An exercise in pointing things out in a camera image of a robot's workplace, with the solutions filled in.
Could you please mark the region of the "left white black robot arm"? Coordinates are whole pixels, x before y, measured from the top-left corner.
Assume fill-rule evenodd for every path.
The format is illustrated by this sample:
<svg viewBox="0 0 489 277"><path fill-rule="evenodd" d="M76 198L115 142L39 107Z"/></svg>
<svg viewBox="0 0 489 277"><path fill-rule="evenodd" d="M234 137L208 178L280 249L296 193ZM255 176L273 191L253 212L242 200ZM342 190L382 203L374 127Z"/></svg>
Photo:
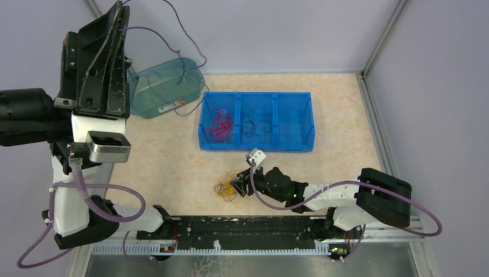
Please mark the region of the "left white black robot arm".
<svg viewBox="0 0 489 277"><path fill-rule="evenodd" d="M130 115L125 30L130 9L122 1L65 36L60 90L50 97L41 88L1 91L1 146L47 142L53 184L43 212L60 249L136 231L165 239L173 224L162 207L124 207L97 193L105 164L125 163L131 144L125 137Z"/></svg>

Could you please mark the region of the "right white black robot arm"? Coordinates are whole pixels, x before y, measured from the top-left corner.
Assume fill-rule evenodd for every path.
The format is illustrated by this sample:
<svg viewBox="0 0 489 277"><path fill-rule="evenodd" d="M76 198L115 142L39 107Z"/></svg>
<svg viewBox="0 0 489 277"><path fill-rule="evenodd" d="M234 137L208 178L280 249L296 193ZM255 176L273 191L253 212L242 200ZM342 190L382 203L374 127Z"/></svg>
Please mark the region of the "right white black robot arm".
<svg viewBox="0 0 489 277"><path fill-rule="evenodd" d="M326 209L325 231L332 238L374 222L397 228L410 225L411 205L404 200L411 199L411 185L372 168L363 168L357 179L329 185L294 181L277 167L267 173L245 170L230 185L242 197L258 193L282 203L283 211Z"/></svg>

